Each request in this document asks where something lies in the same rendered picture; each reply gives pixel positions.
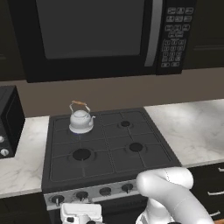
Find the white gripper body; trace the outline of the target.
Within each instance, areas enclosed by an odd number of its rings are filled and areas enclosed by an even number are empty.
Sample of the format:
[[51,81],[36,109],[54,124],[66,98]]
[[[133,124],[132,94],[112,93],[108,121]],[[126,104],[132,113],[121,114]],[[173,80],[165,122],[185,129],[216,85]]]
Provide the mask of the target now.
[[99,204],[63,203],[60,213],[63,216],[86,214],[89,217],[100,217],[102,215],[102,207]]

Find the dark drawer front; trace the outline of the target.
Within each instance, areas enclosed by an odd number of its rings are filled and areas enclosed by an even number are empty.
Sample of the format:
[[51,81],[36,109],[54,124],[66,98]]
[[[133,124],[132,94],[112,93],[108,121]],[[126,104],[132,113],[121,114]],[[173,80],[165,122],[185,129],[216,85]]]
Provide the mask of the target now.
[[224,221],[224,206],[218,205],[218,206],[207,206],[206,207],[207,212],[213,219],[213,221]]
[[224,203],[224,195],[209,196],[207,192],[221,192],[224,191],[224,186],[197,184],[191,189],[192,194],[200,201],[204,206],[209,204],[222,204]]
[[224,186],[224,172],[220,172],[218,170],[219,167],[224,169],[224,162],[191,167],[189,171],[193,175],[195,185],[216,184],[218,186]]

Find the black toaster oven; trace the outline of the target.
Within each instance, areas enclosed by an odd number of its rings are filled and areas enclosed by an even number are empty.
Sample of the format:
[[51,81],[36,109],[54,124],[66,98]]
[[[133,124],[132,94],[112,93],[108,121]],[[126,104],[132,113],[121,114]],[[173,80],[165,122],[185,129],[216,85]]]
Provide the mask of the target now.
[[25,124],[25,114],[21,105],[16,86],[0,87],[0,136],[4,142],[0,143],[0,150],[7,149],[9,155],[0,159],[14,158],[18,142]]

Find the dark base cupboard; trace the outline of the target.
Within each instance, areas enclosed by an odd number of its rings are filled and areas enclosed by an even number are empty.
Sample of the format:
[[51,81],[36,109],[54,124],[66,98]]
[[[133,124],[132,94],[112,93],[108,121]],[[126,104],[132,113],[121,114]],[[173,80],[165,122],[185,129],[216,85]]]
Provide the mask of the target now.
[[51,224],[43,194],[0,199],[0,224]]

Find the dark wall cupboard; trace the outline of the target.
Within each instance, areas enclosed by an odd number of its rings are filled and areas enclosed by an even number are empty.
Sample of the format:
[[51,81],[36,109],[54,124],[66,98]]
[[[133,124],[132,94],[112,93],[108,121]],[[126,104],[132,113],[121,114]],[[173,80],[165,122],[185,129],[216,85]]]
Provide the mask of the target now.
[[7,0],[0,0],[0,81],[25,78]]
[[224,67],[224,0],[197,0],[184,69]]

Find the black gas stove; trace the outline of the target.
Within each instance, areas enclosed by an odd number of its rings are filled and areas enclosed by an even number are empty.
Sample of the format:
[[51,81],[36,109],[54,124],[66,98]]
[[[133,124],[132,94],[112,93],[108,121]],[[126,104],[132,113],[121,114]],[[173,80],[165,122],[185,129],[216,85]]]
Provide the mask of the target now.
[[[105,224],[135,224],[147,199],[139,194],[137,174],[180,166],[178,158],[143,108],[94,112],[94,127],[86,134],[69,129],[70,116],[49,119],[42,192],[52,224],[62,224],[63,203],[101,205]],[[126,193],[125,184],[133,189]],[[100,195],[110,187],[109,196]],[[85,191],[80,201],[76,193]],[[56,206],[55,195],[65,199]]]

